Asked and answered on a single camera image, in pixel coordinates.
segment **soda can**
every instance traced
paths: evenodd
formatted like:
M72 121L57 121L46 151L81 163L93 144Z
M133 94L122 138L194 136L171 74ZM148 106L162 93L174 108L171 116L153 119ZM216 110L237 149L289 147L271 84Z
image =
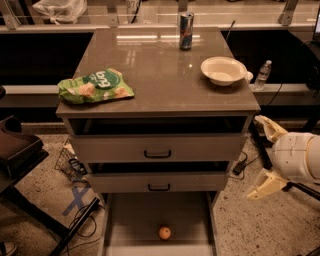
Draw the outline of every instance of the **soda can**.
M180 14L180 42L181 50L190 50L192 46L193 12Z

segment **white plastic bag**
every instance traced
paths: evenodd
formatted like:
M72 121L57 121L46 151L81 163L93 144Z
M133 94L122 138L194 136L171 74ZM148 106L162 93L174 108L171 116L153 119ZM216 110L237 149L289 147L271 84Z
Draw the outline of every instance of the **white plastic bag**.
M87 9L87 0L40 0L32 6L55 24L77 23Z

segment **drawer handle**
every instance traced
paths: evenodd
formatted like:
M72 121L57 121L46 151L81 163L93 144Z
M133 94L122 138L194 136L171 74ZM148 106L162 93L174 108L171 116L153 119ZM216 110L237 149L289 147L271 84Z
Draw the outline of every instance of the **drawer handle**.
M148 153L147 150L144 151L144 156L146 158L169 158L171 156L171 150L168 151L167 154L165 155L155 155L155 154L150 154Z
M169 191L170 190L170 184L167 184L167 187L159 188L160 186L157 186L158 188L152 188L151 184L148 184L148 189L150 191Z

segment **clear plastic bottle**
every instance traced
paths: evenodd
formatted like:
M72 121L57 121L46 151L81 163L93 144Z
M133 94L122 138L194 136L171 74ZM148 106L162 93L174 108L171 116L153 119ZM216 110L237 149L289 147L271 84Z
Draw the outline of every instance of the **clear plastic bottle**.
M253 89L255 91L262 91L264 88L264 85L270 75L271 72L271 60L267 60L266 63L264 63L260 70L259 70L259 74L256 78L256 80L254 81L254 85L253 85Z

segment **green chip bag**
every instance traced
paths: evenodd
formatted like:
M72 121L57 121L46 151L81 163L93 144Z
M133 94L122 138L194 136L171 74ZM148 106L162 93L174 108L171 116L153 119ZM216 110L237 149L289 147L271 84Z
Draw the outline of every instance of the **green chip bag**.
M59 97L73 104L134 96L133 90L124 82L122 74L113 68L76 79L62 80L58 87Z

